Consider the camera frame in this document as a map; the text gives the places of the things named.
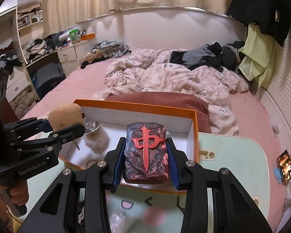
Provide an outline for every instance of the pink bed sheet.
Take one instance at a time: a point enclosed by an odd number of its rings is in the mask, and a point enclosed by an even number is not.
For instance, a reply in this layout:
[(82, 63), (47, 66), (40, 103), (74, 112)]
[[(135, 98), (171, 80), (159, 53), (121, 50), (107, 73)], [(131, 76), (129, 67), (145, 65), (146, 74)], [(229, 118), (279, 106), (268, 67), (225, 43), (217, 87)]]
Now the pink bed sheet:
[[(60, 104), (71, 103), (75, 99), (90, 99), (95, 93), (104, 90), (105, 70), (114, 60), (109, 59), (89, 65), (83, 70), (75, 70), (24, 118), (40, 117)], [(240, 136), (258, 142), (267, 156), (271, 186), (268, 222), (275, 231), (281, 220), (286, 197), (285, 188), (277, 182), (273, 173), (276, 158), (281, 153), (279, 140), (272, 130), (269, 114), (249, 92), (231, 95), (231, 105), (239, 123)]]
[(255, 140), (266, 154), (271, 190), (268, 222), (275, 232), (286, 198), (286, 189), (278, 183), (273, 172), (277, 157), (282, 153), (280, 142), (273, 132), (269, 114), (256, 97), (246, 92), (230, 95), (230, 98), (239, 125), (239, 136)]
[(115, 59), (108, 59), (76, 69), (55, 89), (49, 92), (24, 117), (40, 117), (53, 108), (76, 99), (90, 99), (95, 93), (105, 89), (105, 71)]

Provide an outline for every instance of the finger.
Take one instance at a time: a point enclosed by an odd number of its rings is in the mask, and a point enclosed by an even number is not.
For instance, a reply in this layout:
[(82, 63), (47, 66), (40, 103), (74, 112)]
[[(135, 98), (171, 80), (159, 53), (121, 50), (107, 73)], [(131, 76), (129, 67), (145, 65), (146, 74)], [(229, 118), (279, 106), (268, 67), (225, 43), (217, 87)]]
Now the finger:
[(23, 194), (19, 194), (19, 195), (16, 195), (16, 196), (12, 196), (11, 197), (11, 201), (13, 204), (21, 204), (21, 205), (24, 205), (28, 202), (29, 200), (29, 195), (23, 195)]
[(12, 196), (18, 195), (18, 194), (25, 194), (27, 192), (28, 192), (27, 181), (22, 181), (18, 183), (15, 187), (12, 187), (10, 189), (10, 194)]

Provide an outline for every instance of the desk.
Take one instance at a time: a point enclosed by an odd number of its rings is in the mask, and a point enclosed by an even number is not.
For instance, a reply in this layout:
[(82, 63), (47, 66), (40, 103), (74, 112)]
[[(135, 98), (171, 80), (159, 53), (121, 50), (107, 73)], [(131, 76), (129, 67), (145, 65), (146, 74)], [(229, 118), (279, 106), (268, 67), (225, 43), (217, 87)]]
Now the desk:
[[(214, 134), (199, 133), (200, 150), (212, 151), (216, 155), (214, 161), (201, 160), (204, 167), (218, 171), (222, 167), (229, 168), (238, 178), (251, 197), (258, 201), (259, 208), (267, 218), (270, 203), (269, 171), (266, 155), (258, 143), (241, 137), (229, 137)], [(60, 160), (59, 165), (28, 180), (29, 201), (28, 211), (32, 209), (51, 182), (69, 164)], [(149, 207), (145, 200), (152, 197)], [(185, 194), (162, 194), (149, 192), (129, 186), (119, 186), (115, 194), (108, 193), (108, 211), (123, 208), (124, 204), (133, 204), (125, 210), (129, 215), (141, 218), (128, 232), (180, 232), (183, 214), (179, 207), (185, 206)], [(208, 189), (208, 232), (213, 232), (213, 205), (211, 189)], [(147, 215), (155, 210), (163, 221), (156, 223), (156, 230), (149, 224)]]
[(84, 40), (77, 44), (59, 48), (48, 53), (30, 64), (26, 64), (29, 74), (37, 71), (50, 62), (60, 62), (64, 68), (66, 77), (80, 66), (80, 60), (94, 48), (96, 39)]

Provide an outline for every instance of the light blue table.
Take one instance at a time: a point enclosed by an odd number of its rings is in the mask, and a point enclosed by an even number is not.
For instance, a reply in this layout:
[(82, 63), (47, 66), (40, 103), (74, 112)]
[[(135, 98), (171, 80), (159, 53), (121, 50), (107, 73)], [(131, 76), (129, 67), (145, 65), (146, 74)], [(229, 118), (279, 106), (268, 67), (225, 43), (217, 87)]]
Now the light blue table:
[[(247, 192), (258, 202), (259, 208), (267, 218), (270, 202), (269, 171), (266, 155), (258, 143), (248, 138), (228, 137), (199, 133), (199, 149), (211, 151), (215, 160), (201, 160), (199, 163), (207, 169), (218, 171), (227, 167), (241, 182)], [(28, 180), (30, 211), (48, 186), (61, 171), (71, 165), (60, 160), (59, 165)], [(136, 221), (128, 232), (171, 233), (180, 232), (185, 207), (185, 194), (162, 194), (129, 186), (119, 186), (115, 194), (108, 194), (108, 211), (123, 210)], [(213, 206), (211, 189), (208, 189), (209, 226), (213, 232)], [(23, 221), (27, 215), (19, 218)]]

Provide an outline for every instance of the phone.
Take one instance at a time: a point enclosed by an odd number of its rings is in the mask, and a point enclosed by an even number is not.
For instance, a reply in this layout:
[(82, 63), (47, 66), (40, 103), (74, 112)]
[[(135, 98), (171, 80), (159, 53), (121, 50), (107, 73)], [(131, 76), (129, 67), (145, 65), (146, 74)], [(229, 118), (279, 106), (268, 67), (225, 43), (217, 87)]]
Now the phone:
[(285, 150), (277, 160), (283, 175), (283, 180), (287, 183), (291, 180), (291, 159), (287, 150)]

